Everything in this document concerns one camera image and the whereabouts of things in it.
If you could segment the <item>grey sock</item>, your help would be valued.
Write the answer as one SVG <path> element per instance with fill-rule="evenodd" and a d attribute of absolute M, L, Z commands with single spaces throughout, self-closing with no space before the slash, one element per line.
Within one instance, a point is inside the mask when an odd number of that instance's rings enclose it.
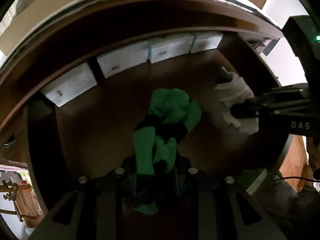
<path fill-rule="evenodd" d="M 243 103 L 246 99 L 254 98 L 254 94 L 244 79 L 235 72 L 229 72 L 225 67 L 219 68 L 219 81 L 215 87 L 218 100 L 222 105 L 222 117 L 228 126 L 241 133 L 252 135 L 257 133 L 258 118 L 237 119 L 231 114 L 231 107 Z"/>

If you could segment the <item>grey storage box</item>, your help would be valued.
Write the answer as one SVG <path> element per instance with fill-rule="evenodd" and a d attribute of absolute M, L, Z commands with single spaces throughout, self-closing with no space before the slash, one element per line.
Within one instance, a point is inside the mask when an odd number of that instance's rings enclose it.
<path fill-rule="evenodd" d="M 149 40 L 149 61 L 156 63 L 188 54 L 193 41 L 194 36 L 189 33 L 151 39 Z"/>
<path fill-rule="evenodd" d="M 89 65 L 83 63 L 51 82 L 41 92 L 57 107 L 61 107 L 96 85 Z"/>
<path fill-rule="evenodd" d="M 105 78 L 139 64 L 146 63 L 149 57 L 149 42 L 143 41 L 97 57 Z"/>
<path fill-rule="evenodd" d="M 198 53 L 201 51 L 216 49 L 223 38 L 223 33 L 219 31 L 196 32 L 190 53 Z"/>

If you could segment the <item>open wooden drawer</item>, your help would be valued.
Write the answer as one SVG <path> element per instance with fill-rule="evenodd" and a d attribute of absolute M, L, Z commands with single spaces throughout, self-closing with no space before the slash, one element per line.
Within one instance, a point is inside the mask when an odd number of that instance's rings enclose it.
<path fill-rule="evenodd" d="M 48 215 L 43 238 L 279 239 L 281 220 L 247 193 L 287 141 L 225 121 L 218 85 L 242 77 L 256 96 L 278 83 L 253 44 L 225 33 L 216 49 L 104 77 L 62 107 L 28 103 L 31 162 Z"/>

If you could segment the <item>dark wooden dresser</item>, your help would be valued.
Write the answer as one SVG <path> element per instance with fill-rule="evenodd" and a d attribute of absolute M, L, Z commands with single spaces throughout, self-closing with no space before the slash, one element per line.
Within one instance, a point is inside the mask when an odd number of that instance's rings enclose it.
<path fill-rule="evenodd" d="M 108 79 L 96 65 L 98 55 L 147 38 L 211 30 L 227 34 L 216 52 L 143 63 Z M 230 0 L 87 0 L 65 10 L 20 46 L 1 74 L 1 158 L 25 157 L 29 146 L 130 155 L 153 89 L 184 88 L 210 106 L 218 65 L 239 70 L 249 53 L 238 32 L 281 33 L 262 13 Z M 85 62 L 93 64 L 97 87 L 53 106 L 41 90 Z"/>

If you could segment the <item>wooden coat rack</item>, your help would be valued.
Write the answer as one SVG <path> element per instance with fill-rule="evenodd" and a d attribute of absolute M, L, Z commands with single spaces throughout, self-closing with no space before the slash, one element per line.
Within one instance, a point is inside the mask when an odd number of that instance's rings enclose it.
<path fill-rule="evenodd" d="M 6 182 L 5 180 L 2 181 L 1 193 L 4 193 L 3 199 L 13 202 L 14 211 L 1 209 L 0 213 L 6 215 L 16 215 L 20 222 L 24 222 L 23 216 L 20 213 L 20 210 L 16 204 L 18 189 L 19 185 L 17 183 L 12 183 L 10 181 Z"/>

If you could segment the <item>green underwear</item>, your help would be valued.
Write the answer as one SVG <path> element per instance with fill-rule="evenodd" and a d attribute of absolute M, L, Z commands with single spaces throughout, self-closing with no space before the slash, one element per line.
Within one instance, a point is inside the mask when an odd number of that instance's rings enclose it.
<path fill-rule="evenodd" d="M 137 171 L 135 210 L 145 215 L 158 211 L 157 183 L 174 169 L 179 143 L 200 119 L 199 104 L 185 91 L 177 88 L 153 91 L 148 114 L 132 134 Z"/>

